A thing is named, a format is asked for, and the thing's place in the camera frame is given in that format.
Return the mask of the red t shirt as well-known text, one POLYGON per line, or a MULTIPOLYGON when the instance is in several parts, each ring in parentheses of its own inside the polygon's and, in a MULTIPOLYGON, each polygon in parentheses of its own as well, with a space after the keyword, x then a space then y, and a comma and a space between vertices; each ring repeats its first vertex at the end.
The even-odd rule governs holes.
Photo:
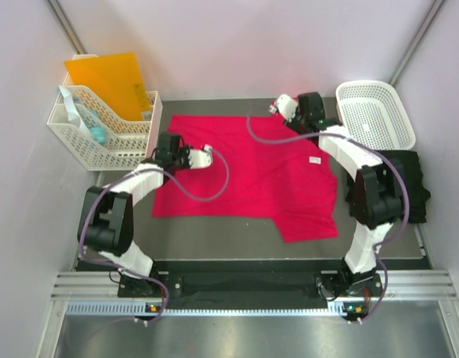
POLYGON ((270 219, 284 242, 329 239, 338 236, 333 219, 337 178, 329 155, 313 142, 299 140, 281 145, 260 143, 294 135, 277 115, 202 116, 174 114, 168 129, 195 148, 205 144, 221 153, 206 169, 178 172, 176 178, 192 195, 186 196, 172 181, 154 193, 155 218, 182 216, 234 216, 270 219))

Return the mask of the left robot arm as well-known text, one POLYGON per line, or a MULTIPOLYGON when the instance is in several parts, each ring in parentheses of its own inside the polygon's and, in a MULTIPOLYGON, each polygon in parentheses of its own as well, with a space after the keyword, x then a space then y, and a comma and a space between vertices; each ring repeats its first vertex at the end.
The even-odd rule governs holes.
POLYGON ((151 156, 115 183, 92 186, 85 194, 77 229, 79 251, 89 248, 106 257, 143 295, 155 294, 159 276, 152 273, 153 260, 133 240, 133 207, 164 186, 169 175, 191 168, 190 145, 181 135, 158 136, 151 156))

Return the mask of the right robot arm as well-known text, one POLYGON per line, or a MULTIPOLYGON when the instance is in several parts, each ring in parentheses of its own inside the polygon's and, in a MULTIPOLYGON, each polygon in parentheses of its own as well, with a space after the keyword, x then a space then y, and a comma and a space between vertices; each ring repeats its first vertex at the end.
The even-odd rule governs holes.
POLYGON ((352 181, 349 214, 357 221, 352 244, 337 277, 323 281, 320 292, 330 293, 333 298, 341 293, 356 295, 374 279, 382 243, 404 213, 408 194, 399 184, 402 166, 385 163, 354 144, 348 126, 326 116, 323 100, 316 92, 297 98, 281 95, 273 105, 273 111, 297 134, 317 134, 319 149, 342 165, 352 181))

